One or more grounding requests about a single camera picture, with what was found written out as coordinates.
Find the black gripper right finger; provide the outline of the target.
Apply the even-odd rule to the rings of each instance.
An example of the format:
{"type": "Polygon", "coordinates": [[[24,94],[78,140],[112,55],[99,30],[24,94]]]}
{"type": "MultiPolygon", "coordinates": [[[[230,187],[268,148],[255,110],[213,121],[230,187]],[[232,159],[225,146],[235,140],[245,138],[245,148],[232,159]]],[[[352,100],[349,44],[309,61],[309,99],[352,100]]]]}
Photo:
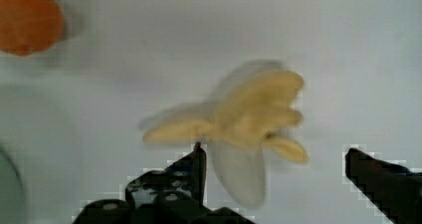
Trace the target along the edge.
{"type": "Polygon", "coordinates": [[[421,224],[421,173],[350,148],[345,176],[393,224],[421,224]]]}

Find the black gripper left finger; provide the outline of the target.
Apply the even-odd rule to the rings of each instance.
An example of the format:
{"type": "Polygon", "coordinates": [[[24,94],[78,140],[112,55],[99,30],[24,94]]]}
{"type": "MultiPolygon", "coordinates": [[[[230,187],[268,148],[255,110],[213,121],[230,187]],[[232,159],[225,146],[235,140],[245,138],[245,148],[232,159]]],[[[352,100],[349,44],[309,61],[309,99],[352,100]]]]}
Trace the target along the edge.
{"type": "Polygon", "coordinates": [[[72,224],[255,224],[238,212],[203,204],[207,154],[193,150],[163,170],[150,170],[132,180],[124,198],[86,205],[72,224]]]}

